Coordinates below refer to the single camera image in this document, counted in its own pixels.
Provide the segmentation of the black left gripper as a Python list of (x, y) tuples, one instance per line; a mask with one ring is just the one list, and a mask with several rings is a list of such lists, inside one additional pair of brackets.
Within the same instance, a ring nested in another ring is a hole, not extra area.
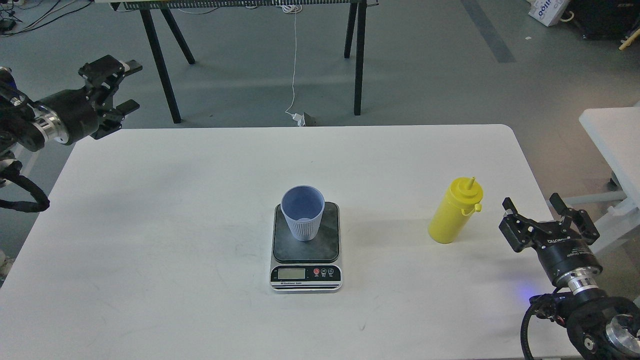
[(85, 85), (64, 89), (34, 103), (34, 127), (42, 139), (38, 145), (57, 141), (72, 145), (87, 136), (103, 139), (122, 129), (126, 116), (140, 104), (130, 99), (109, 109), (122, 80), (143, 69), (136, 60), (121, 61), (112, 55), (85, 63), (78, 69)]

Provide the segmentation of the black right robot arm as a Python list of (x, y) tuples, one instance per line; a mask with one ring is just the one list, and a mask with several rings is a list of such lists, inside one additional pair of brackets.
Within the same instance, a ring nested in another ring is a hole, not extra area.
[(528, 331), (532, 317), (565, 328), (569, 341), (585, 360), (637, 360), (640, 357), (638, 306), (609, 296), (595, 278), (602, 266), (590, 245), (600, 237), (590, 215), (568, 207), (557, 193), (550, 197), (560, 219), (538, 222), (519, 214), (506, 197), (499, 230), (516, 253), (531, 248), (553, 285), (551, 293), (529, 299), (519, 329), (523, 357), (532, 360)]

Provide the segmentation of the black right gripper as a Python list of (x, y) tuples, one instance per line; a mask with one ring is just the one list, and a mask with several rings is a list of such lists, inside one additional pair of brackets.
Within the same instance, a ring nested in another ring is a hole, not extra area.
[(602, 272), (602, 265), (590, 246), (601, 236), (590, 215), (583, 209), (566, 205), (558, 193), (549, 198), (559, 221), (537, 222), (519, 214), (512, 199), (506, 197), (502, 206), (505, 214), (498, 226), (515, 253), (533, 248), (551, 284), (567, 287), (571, 273), (586, 269), (594, 276)]

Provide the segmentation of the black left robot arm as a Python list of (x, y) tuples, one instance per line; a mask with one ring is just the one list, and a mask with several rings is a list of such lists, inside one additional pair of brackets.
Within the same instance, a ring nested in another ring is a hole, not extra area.
[(128, 114), (139, 109), (135, 100), (114, 104), (122, 81), (143, 68), (135, 60), (121, 61), (112, 55), (78, 69), (83, 85), (62, 89), (32, 100), (18, 89), (10, 68), (1, 68), (1, 169), (16, 164), (16, 145), (36, 153), (48, 142), (70, 146), (91, 137), (102, 139), (118, 132)]

